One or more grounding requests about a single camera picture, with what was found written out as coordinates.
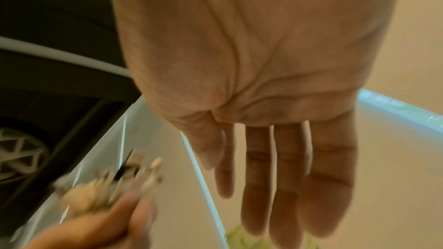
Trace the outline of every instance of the palm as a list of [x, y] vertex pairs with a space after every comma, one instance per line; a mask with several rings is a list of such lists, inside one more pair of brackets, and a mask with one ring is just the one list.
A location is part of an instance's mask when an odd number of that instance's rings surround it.
[[[148, 103], [217, 166], [233, 192], [232, 124], [247, 141], [242, 220], [260, 234], [271, 194], [270, 126], [277, 150], [274, 242], [323, 236], [352, 197], [358, 89], [394, 0], [114, 0], [124, 55]], [[307, 170], [310, 121], [313, 160]]]

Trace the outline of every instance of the skin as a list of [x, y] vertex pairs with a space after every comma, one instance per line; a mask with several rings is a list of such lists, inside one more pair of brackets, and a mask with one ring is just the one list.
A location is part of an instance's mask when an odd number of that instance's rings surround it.
[[355, 103], [395, 0], [113, 1], [135, 83], [215, 168], [226, 198], [233, 124], [246, 125], [245, 228], [261, 235], [269, 225], [285, 249], [303, 231], [330, 235], [353, 196]]
[[153, 201], [132, 191], [108, 211], [48, 228], [24, 249], [149, 249], [149, 229], [155, 218]]

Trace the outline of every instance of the hand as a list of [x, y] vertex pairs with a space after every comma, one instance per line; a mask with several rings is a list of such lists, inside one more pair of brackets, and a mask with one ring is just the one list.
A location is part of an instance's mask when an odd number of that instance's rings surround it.
[[395, 0], [113, 1], [135, 83], [216, 168], [223, 197], [233, 194], [233, 124], [246, 125], [245, 228], [262, 234], [271, 210], [280, 248], [298, 247], [303, 231], [331, 234], [353, 193], [355, 101]]
[[123, 195], [108, 211], [51, 227], [24, 249], [149, 249], [154, 203], [138, 193]]

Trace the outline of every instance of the yellow-green object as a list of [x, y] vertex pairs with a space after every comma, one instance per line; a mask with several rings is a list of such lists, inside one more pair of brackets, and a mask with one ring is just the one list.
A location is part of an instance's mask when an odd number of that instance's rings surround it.
[[[246, 233], [242, 225], [226, 234], [226, 242], [229, 249], [273, 249], [268, 237], [256, 238]], [[317, 242], [306, 236], [303, 249], [321, 249]]]

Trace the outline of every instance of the white pipe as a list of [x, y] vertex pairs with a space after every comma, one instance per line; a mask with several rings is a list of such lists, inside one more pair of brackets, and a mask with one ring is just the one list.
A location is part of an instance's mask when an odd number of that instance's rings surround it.
[[120, 76], [131, 77], [126, 68], [103, 62], [97, 59], [87, 58], [74, 53], [60, 51], [57, 49], [40, 46], [33, 43], [28, 43], [20, 40], [6, 38], [0, 36], [0, 49], [13, 51], [17, 53], [24, 53], [41, 58], [58, 60], [74, 65], [88, 67]]

